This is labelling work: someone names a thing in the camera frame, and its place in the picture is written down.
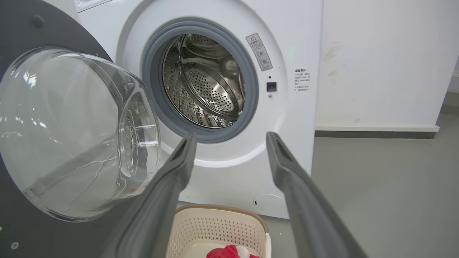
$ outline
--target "gray floor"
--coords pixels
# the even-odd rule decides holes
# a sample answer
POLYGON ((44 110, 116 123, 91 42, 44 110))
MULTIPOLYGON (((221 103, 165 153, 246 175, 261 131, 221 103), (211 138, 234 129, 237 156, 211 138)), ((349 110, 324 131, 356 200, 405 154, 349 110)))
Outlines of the gray floor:
MULTIPOLYGON (((433 140, 316 138, 313 180, 371 258, 459 257, 459 108, 433 140)), ((296 257, 288 220, 265 218, 273 258, 296 257)))

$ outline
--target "baseboard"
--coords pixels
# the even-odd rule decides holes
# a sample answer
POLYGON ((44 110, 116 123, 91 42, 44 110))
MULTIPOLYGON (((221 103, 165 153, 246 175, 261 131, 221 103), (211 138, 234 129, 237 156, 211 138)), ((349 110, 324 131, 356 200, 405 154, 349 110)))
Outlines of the baseboard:
POLYGON ((356 131, 356 132, 438 132, 440 127, 359 127, 359 126, 336 126, 316 125, 316 131, 356 131))
POLYGON ((315 137, 433 139, 440 127, 337 127, 316 126, 315 137))
POLYGON ((315 131, 315 137, 378 138, 378 139, 433 139, 436 132, 375 132, 375 131, 315 131))

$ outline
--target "plastic basket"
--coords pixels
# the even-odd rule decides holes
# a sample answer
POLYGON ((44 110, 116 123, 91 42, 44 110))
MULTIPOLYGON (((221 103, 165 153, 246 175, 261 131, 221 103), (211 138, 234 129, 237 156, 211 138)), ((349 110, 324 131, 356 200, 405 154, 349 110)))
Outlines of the plastic basket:
POLYGON ((241 245, 260 258, 271 258, 271 238, 253 212, 216 205, 177 209, 166 258, 205 258, 215 248, 241 245))

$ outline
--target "warning label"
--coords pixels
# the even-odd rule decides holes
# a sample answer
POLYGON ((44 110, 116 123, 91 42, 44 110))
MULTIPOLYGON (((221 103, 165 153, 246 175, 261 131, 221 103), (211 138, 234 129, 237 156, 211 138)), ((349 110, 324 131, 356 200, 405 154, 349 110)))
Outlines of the warning label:
POLYGON ((258 33, 247 36, 246 39, 250 47, 252 48, 253 53, 258 59, 258 63, 260 64, 261 70, 266 71, 273 68, 268 53, 266 52, 266 49, 264 48, 263 42, 261 41, 258 33))
POLYGON ((311 73, 307 69, 295 69, 295 91, 309 91, 311 73))

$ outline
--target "washing machine drum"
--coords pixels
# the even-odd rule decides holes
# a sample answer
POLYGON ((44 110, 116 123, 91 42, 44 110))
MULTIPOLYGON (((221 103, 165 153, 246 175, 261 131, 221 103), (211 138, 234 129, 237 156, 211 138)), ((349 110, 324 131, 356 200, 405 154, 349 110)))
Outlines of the washing machine drum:
POLYGON ((207 128, 232 125, 245 103, 242 72, 215 40, 184 34, 171 41, 162 61, 167 97, 181 116, 207 128))

